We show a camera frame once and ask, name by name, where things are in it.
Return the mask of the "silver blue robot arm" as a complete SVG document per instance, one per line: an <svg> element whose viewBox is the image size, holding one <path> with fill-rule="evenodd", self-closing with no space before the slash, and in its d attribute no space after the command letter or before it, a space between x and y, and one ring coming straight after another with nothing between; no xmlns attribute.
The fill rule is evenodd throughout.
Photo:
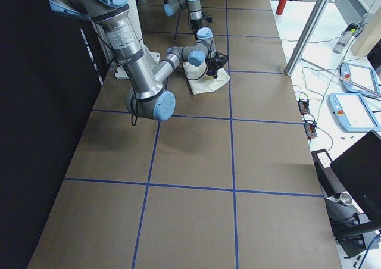
<svg viewBox="0 0 381 269"><path fill-rule="evenodd" d="M163 81L183 62L206 65L205 74L216 78L229 57L216 50L214 36L202 21L206 18L200 0L163 0L167 16L187 10L195 35L193 46L172 47L158 63L149 62L142 42L135 0L49 0L51 10L62 15L90 20L102 27L111 52L124 68L132 87L126 108L134 117L166 121L174 113L175 96Z"/></svg>
<svg viewBox="0 0 381 269"><path fill-rule="evenodd" d="M164 12L166 16L172 17L183 10L188 11L188 25L197 38L197 32L204 27L206 21L207 27L213 22L213 17L205 13L201 8L201 0L163 0Z"/></svg>

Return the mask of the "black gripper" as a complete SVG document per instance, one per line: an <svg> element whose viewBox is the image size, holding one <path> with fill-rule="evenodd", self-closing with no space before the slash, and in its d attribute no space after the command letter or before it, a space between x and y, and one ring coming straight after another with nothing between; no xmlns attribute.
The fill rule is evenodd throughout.
<svg viewBox="0 0 381 269"><path fill-rule="evenodd" d="M197 38L197 32L199 29L203 28L203 21L208 24L213 22L213 17L203 11L195 11L189 13L189 25L193 31L195 39Z"/></svg>
<svg viewBox="0 0 381 269"><path fill-rule="evenodd" d="M223 68L228 61L228 55L219 51L213 52L213 54L209 58L207 58L206 75L213 76L216 79L218 77L219 69Z"/></svg>

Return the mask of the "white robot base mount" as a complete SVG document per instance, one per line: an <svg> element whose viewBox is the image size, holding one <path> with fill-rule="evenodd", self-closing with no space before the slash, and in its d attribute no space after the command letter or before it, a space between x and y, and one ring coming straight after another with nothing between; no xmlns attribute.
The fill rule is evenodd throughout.
<svg viewBox="0 0 381 269"><path fill-rule="evenodd" d="M143 45L142 50L144 56L137 61L130 62L129 64L119 64L114 77L117 80L136 80L140 76L145 76L158 65L160 61L160 53L151 52L146 45Z"/></svg>

